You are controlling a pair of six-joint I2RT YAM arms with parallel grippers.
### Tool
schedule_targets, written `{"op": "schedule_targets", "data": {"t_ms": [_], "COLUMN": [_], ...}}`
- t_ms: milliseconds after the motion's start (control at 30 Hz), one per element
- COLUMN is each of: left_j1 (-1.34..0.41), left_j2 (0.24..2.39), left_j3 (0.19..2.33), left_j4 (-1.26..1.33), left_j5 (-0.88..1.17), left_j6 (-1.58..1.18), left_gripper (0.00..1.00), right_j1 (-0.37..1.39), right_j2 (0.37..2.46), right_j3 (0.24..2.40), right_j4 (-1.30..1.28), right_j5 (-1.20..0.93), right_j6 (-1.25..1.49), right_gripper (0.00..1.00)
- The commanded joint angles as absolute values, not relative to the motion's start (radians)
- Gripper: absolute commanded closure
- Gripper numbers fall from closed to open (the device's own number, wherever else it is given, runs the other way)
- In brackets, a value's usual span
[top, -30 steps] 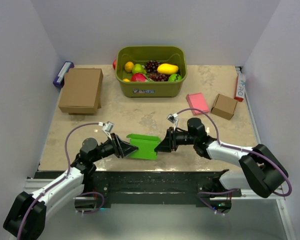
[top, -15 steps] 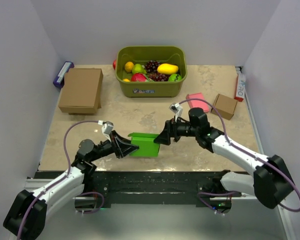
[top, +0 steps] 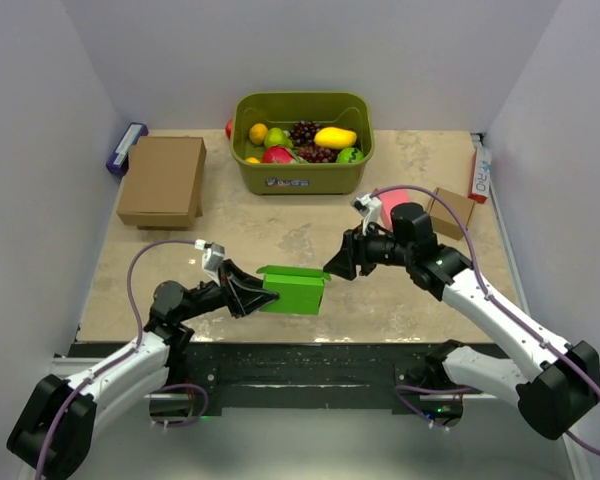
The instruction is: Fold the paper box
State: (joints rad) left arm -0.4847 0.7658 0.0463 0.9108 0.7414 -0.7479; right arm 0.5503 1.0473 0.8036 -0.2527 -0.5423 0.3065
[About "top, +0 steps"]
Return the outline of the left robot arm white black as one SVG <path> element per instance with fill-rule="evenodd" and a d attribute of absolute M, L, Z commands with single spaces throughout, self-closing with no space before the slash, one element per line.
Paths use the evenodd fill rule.
<path fill-rule="evenodd" d="M 136 338 L 86 370 L 67 378 L 49 374 L 36 384 L 7 449 L 34 468 L 37 478 L 69 478 L 96 434 L 133 403 L 185 385 L 184 361 L 193 335 L 185 321 L 222 308 L 245 317 L 278 298 L 230 260 L 220 263 L 216 280 L 192 289 L 176 281 L 161 283 Z"/>

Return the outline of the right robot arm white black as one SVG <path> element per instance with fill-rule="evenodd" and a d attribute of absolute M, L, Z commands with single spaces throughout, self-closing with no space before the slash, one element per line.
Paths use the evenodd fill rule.
<path fill-rule="evenodd" d="M 505 353 L 497 359 L 448 342 L 425 369 L 439 393 L 461 385 L 516 407 L 541 436 L 556 440 L 599 402 L 600 361 L 587 342 L 571 344 L 501 295 L 465 255 L 441 244 L 417 203 L 391 212 L 393 228 L 377 224 L 382 203 L 370 195 L 352 202 L 363 220 L 343 234 L 325 272 L 353 280 L 377 265 L 402 267 L 412 282 L 477 325 Z"/>

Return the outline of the green paper box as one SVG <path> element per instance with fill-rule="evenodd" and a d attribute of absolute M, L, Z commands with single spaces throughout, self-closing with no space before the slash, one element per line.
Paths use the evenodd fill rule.
<path fill-rule="evenodd" d="M 257 270 L 263 288 L 279 294 L 262 312 L 291 315 L 318 315 L 325 284 L 331 275 L 321 269 L 267 265 Z"/>

